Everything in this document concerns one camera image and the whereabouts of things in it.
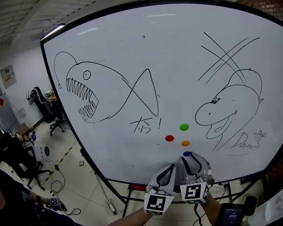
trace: drawing of fish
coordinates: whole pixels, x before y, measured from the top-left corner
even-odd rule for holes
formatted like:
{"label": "drawing of fish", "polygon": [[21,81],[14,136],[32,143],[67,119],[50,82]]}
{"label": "drawing of fish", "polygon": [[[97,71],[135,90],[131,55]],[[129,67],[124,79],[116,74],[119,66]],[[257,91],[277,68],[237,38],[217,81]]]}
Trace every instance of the drawing of fish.
{"label": "drawing of fish", "polygon": [[154,116],[158,116],[157,94],[149,69],[145,69],[130,85],[118,71],[96,62],[78,63],[67,52],[56,55],[54,68],[56,64],[70,61],[73,61],[73,66],[66,75],[66,89],[85,122],[97,123],[113,118],[131,96],[138,98]]}

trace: green magnet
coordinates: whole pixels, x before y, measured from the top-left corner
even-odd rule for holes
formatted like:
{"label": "green magnet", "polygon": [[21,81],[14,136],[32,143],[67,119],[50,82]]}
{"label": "green magnet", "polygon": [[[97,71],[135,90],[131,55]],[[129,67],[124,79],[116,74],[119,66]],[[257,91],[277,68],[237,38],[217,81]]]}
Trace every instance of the green magnet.
{"label": "green magnet", "polygon": [[187,123],[184,123],[184,124],[181,124],[179,128],[180,128],[180,130],[188,130],[189,125]]}

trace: blue magnet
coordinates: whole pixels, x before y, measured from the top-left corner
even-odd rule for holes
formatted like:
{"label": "blue magnet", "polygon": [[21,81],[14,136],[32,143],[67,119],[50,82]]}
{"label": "blue magnet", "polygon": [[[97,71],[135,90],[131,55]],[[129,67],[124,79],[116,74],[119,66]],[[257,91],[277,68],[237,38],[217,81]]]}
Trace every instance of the blue magnet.
{"label": "blue magnet", "polygon": [[191,155],[191,152],[184,152],[183,155],[184,155],[184,156],[190,156],[190,155]]}

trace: orange magnet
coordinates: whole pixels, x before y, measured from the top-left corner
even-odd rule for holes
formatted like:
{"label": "orange magnet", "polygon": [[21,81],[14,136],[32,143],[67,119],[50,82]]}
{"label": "orange magnet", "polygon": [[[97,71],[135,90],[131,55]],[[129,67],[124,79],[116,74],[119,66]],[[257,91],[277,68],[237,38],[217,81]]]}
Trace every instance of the orange magnet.
{"label": "orange magnet", "polygon": [[190,144],[190,141],[188,141],[188,140],[181,142],[181,145],[183,145],[183,146],[188,146],[189,144]]}

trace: black office chair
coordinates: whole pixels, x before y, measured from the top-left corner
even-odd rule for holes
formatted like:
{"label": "black office chair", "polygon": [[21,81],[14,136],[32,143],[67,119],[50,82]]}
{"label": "black office chair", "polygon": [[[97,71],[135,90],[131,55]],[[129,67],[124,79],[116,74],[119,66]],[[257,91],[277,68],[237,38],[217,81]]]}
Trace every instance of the black office chair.
{"label": "black office chair", "polygon": [[52,136],[52,132],[56,127],[60,127],[62,132],[65,132],[61,127],[61,124],[66,122],[66,120],[63,120],[63,113],[59,104],[56,104],[55,106],[49,106],[39,87],[34,87],[34,89],[30,92],[29,97],[26,98],[28,99],[30,105],[32,105],[34,102],[36,103],[39,111],[43,115],[45,122],[51,123],[55,121],[55,123],[50,125],[50,136]]}
{"label": "black office chair", "polygon": [[[29,185],[35,178],[39,187],[45,190],[40,184],[38,175],[45,172],[51,174],[52,172],[49,170],[39,170],[43,164],[40,161],[36,161],[35,157],[28,154],[28,151],[22,147],[17,137],[13,138],[9,133],[4,133],[0,137],[0,160],[11,166],[20,178],[29,179],[27,184],[29,189],[32,189]],[[27,167],[25,171],[21,168],[21,163]]]}

